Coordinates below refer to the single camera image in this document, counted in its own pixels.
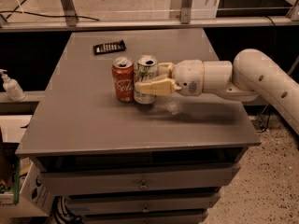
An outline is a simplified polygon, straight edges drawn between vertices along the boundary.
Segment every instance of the silver can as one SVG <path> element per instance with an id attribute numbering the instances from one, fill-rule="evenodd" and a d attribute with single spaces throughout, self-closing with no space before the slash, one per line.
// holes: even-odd
<path id="1" fill-rule="evenodd" d="M 142 55 L 134 63 L 134 82 L 152 79 L 158 76 L 157 59 L 151 55 Z M 134 91 L 134 99 L 140 104 L 152 104 L 156 100 L 155 95 L 143 94 Z"/>

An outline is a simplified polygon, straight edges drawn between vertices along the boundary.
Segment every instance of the red soda can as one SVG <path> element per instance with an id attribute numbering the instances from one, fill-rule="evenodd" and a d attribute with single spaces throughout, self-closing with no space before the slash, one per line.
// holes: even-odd
<path id="1" fill-rule="evenodd" d="M 112 65 L 112 76 L 118 99 L 124 102 L 132 102 L 134 100 L 133 62 L 128 57 L 118 57 Z"/>

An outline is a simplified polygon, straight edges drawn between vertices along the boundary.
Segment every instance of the soda can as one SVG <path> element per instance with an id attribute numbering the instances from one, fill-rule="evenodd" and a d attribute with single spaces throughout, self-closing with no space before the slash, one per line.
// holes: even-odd
<path id="1" fill-rule="evenodd" d="M 151 55 L 142 55 L 134 63 L 134 82 L 152 79 L 158 76 L 157 59 Z M 143 94 L 134 91 L 134 99 L 140 104 L 152 104 L 156 100 L 155 95 Z"/>
<path id="2" fill-rule="evenodd" d="M 134 100 L 134 66 L 125 56 L 118 57 L 112 65 L 112 76 L 115 92 L 120 101 Z"/>

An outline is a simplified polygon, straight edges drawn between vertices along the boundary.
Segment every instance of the white spray bottle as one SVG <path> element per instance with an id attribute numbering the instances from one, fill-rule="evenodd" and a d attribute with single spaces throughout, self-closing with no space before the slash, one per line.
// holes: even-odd
<path id="1" fill-rule="evenodd" d="M 0 69 L 1 78 L 3 79 L 3 88 L 13 101 L 21 101 L 25 98 L 25 93 L 17 80 L 5 74 L 6 71 L 7 70 Z"/>

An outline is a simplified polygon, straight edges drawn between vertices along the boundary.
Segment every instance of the green object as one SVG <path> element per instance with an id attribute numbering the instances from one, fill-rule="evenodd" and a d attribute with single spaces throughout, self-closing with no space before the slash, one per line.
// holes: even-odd
<path id="1" fill-rule="evenodd" d="M 17 205 L 19 203 L 19 186 L 20 186 L 20 160 L 17 161 L 15 182 L 13 190 L 13 204 Z"/>

